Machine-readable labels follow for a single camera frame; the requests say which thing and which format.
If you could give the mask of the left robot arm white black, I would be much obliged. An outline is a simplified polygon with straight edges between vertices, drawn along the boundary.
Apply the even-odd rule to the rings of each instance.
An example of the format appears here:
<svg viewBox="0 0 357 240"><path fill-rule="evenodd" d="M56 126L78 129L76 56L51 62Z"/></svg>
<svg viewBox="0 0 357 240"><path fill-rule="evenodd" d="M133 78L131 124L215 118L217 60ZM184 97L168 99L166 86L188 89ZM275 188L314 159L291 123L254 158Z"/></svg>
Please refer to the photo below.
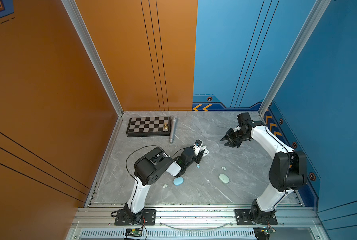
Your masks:
<svg viewBox="0 0 357 240"><path fill-rule="evenodd" d="M143 223L145 200L150 186L164 174L169 173L180 178L193 163L199 164L209 154L207 146L197 140L194 145L182 149L179 157L172 158L161 147L155 146L150 152L139 158L133 165L134 186L129 200L124 205L124 212L131 224Z"/></svg>

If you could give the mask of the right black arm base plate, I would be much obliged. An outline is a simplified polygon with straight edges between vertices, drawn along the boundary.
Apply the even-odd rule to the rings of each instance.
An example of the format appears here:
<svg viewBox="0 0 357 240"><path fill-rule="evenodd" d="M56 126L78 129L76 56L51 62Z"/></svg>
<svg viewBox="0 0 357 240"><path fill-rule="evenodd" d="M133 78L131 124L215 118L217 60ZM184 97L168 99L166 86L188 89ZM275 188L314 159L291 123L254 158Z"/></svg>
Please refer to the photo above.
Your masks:
<svg viewBox="0 0 357 240"><path fill-rule="evenodd" d="M234 210L236 222L239 226L242 225L278 225L277 218L275 216L276 211L252 213L248 209L236 209Z"/></svg>

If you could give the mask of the white earbud charging case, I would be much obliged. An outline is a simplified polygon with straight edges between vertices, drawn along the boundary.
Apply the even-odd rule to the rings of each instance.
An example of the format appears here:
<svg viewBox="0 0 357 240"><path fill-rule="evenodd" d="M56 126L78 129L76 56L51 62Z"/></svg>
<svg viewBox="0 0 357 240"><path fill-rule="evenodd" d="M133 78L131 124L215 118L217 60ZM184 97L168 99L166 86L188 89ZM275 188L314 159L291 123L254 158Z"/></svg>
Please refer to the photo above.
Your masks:
<svg viewBox="0 0 357 240"><path fill-rule="evenodd" d="M209 154L209 150L207 149L207 146L203 146L201 148L201 153L203 156L207 156Z"/></svg>

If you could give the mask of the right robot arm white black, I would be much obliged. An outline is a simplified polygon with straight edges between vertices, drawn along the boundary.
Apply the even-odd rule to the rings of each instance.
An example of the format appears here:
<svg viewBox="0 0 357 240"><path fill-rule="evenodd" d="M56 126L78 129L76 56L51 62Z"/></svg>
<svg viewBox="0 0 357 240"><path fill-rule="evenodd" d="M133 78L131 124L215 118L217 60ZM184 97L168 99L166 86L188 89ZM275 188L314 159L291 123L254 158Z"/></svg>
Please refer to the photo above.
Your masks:
<svg viewBox="0 0 357 240"><path fill-rule="evenodd" d="M226 146L238 148L244 141L257 141L273 158L268 172L269 184L248 213L253 223L266 224L275 216L277 205L307 182L307 157L276 137L262 121L253 121L249 113L237 116L238 126L230 128L221 139Z"/></svg>

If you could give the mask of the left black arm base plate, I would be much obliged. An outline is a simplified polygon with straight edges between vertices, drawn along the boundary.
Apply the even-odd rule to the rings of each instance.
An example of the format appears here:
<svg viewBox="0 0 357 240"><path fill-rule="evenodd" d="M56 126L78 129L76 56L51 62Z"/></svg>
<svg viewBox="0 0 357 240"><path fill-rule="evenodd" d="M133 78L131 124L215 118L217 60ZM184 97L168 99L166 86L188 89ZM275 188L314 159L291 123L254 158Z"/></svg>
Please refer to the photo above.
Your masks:
<svg viewBox="0 0 357 240"><path fill-rule="evenodd" d="M115 226L154 226L156 220L156 210L146 209L137 214L136 217L129 217L125 209L118 210L116 215L112 213Z"/></svg>

